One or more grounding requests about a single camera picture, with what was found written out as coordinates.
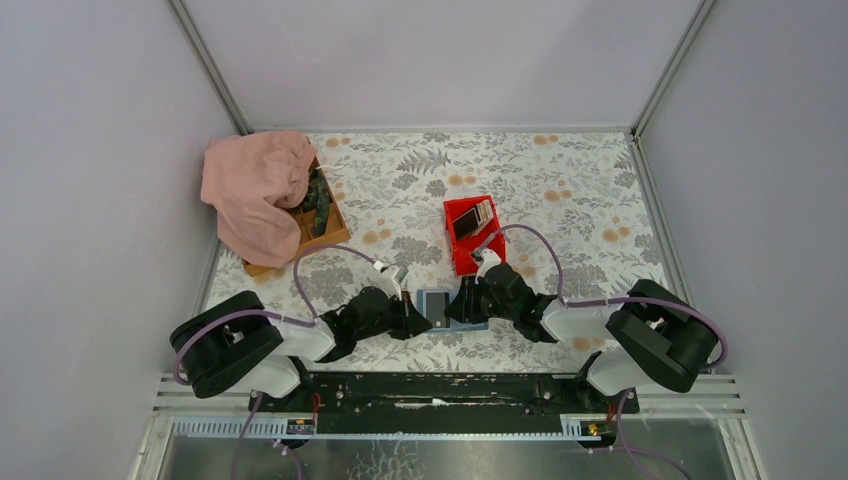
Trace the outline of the blue card holder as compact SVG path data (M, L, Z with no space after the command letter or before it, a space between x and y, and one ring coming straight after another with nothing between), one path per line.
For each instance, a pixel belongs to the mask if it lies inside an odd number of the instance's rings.
M416 307L422 316L431 324L429 333L459 333L485 331L489 329L489 323L461 323L451 319L446 309L449 303L455 299L457 289L423 289L417 291Z

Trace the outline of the dark card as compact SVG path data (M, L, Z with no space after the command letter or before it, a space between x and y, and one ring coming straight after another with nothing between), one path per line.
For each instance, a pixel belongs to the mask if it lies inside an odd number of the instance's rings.
M450 318L446 314L449 304L449 293L443 291L425 292L423 295L424 316L437 329L448 328Z
M454 237L457 241L476 235L483 225L483 214L479 206L469 208L451 221Z

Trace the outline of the red plastic bin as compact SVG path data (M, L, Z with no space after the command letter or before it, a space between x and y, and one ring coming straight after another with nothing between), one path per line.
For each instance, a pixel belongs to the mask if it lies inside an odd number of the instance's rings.
M491 202L491 206L494 211L494 219L485 229L479 230L476 235L457 241L454 237L451 221L484 199L488 199ZM471 258L471 252L478 247L481 247L488 236L501 227L493 198L491 195L483 195L451 199L444 201L443 207L445 213L445 229L448 233L450 243L449 250L455 273L457 276L474 275L477 270L477 264Z

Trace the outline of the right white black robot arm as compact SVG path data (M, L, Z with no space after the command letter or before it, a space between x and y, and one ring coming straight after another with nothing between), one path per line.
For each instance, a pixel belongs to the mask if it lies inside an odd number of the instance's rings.
M464 323L509 320L534 343L614 341L614 348L595 355L581 371L605 396L648 384L687 393L712 368L714 349L726 345L698 311L648 279L623 296L560 301L534 292L511 266L499 264L482 276L465 277L446 314Z

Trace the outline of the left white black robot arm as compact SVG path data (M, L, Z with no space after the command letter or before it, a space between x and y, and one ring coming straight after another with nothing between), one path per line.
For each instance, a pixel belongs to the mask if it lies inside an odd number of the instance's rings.
M332 363L366 339L405 341L431 328L410 302L376 287L311 320L267 310L255 292L243 291L171 333L172 375L200 399L234 388L282 399L309 382L308 362Z

